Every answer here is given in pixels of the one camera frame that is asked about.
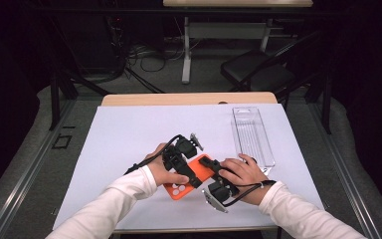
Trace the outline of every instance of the table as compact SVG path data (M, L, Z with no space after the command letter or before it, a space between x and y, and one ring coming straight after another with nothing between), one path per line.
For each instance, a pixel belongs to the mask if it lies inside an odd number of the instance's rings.
M273 94L109 95L97 109L54 227L96 198L108 184L123 175L133 163L142 160L160 142L176 134L188 137L191 129L195 130L206 148L204 153L218 159L235 156L230 130L233 107L259 108L277 160L271 179L284 181L290 190L323 208L286 113ZM269 216L243 202L229 207L229 213L213 210L201 193L201 189L211 182L209 179L178 201L172 200L160 187L151 198L138 201L116 225L115 232L277 228Z
M163 0L165 7L235 7L235 8L303 8L311 7L311 0ZM182 83L190 83L190 38L262 39L261 51L266 49L271 23L190 23L184 21L184 67Z

